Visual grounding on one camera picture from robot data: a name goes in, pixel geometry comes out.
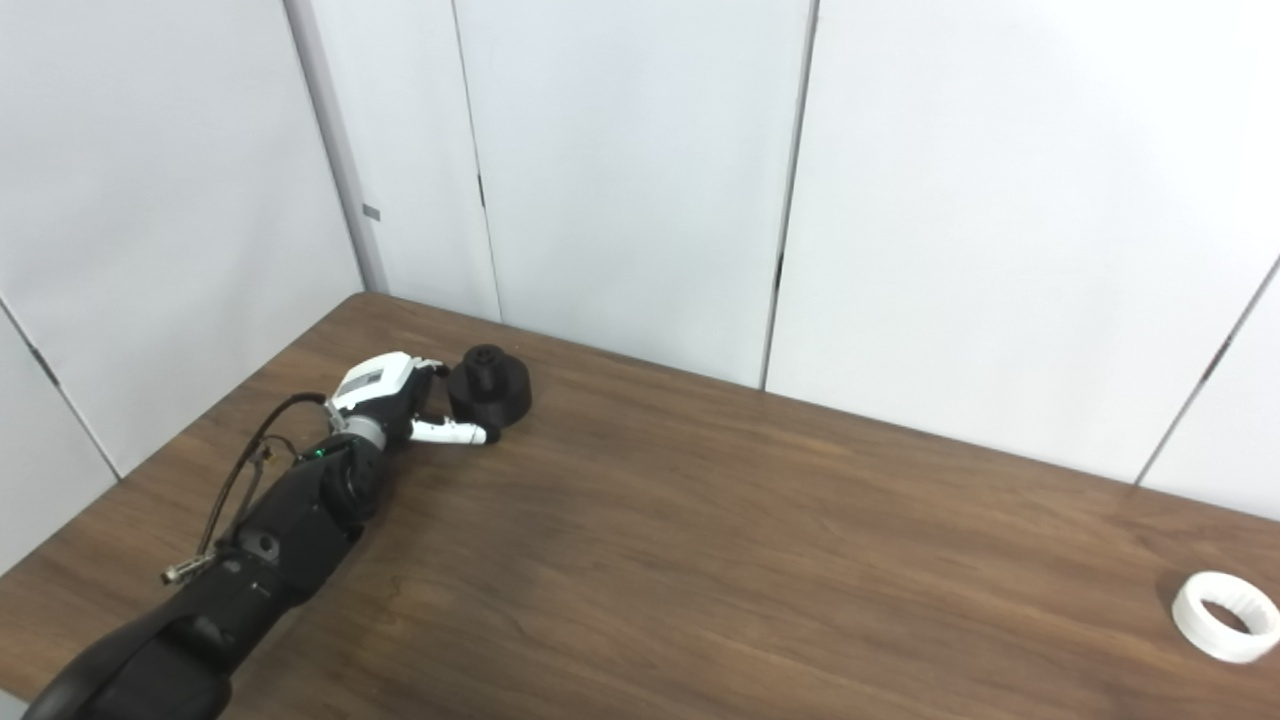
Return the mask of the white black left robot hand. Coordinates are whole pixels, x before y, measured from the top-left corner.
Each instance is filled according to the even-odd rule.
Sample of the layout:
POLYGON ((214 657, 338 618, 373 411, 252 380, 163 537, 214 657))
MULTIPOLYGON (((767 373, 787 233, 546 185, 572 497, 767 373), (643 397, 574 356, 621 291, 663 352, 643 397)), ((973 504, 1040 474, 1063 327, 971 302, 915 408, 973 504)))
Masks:
POLYGON ((330 430, 334 436, 364 438, 383 451, 404 442, 498 443, 497 428, 422 413, 434 380, 449 374, 451 368, 439 360, 402 351, 352 366, 325 402, 330 430))

